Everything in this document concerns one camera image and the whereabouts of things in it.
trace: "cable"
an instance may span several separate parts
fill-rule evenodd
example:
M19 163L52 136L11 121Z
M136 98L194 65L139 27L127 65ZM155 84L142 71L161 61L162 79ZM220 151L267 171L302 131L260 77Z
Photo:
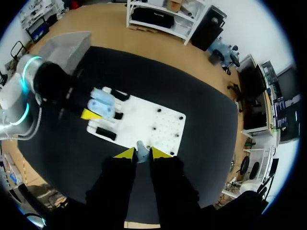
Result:
M35 136L35 134L37 133L37 131L38 131L41 118L42 118L42 107L39 107L37 124L36 124L36 127L34 129L34 132L30 136L28 136L28 137L5 137L5 138L0 138L0 140L9 140L9 139L13 139L13 140L30 140L30 139L32 139Z
M268 192L267 192L267 194L266 194L264 200L267 200L267 197L268 197L268 195L269 195L270 189L271 189L271 187L272 187L272 183L273 183L274 176L275 176L275 175L273 175L272 178L271 178L270 187L269 187L269 190L268 190Z

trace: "electronic equipment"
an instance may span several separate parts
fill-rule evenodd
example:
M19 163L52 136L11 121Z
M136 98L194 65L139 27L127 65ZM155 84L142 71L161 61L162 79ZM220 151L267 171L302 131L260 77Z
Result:
M225 24L224 19L226 17L227 15L220 9L211 6L192 36L192 44L206 51L223 31L222 27Z

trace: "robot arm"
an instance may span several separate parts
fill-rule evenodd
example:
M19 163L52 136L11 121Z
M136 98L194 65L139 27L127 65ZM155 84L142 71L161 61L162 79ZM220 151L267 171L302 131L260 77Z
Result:
M15 75L0 91L0 140L28 140L37 132L42 109L37 111L39 116L35 121L27 101L30 93L35 94L40 104L39 98L58 100L66 95L69 87L70 76L58 65L44 61L39 56L24 55Z

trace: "white pegboard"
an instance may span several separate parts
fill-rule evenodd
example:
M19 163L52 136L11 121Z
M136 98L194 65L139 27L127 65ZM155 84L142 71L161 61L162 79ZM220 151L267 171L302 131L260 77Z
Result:
M132 95L125 102L116 99L116 109L124 114L122 120L90 120L87 131L126 148L136 147L141 140L145 146L177 155L186 121L184 114ZM97 127L116 133L115 141L96 134Z

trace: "wooden floor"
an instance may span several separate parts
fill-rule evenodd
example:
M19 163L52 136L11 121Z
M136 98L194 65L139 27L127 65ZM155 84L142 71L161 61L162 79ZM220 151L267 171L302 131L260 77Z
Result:
M126 51L178 68L211 85L229 98L233 97L227 89L229 82L239 84L235 69L232 69L232 75L228 76L220 66L213 66L209 63L207 53L194 47L191 43L184 46L180 38L163 32L151 33L128 29L126 27L126 7L120 3L95 4L69 11L50 28L47 35L33 46L31 53L37 53L49 38L73 31L91 31L93 46ZM243 158L242 148L246 141L246 138L240 133L242 129L243 116L239 114L235 149L239 164ZM233 173L228 176L228 180L232 177Z

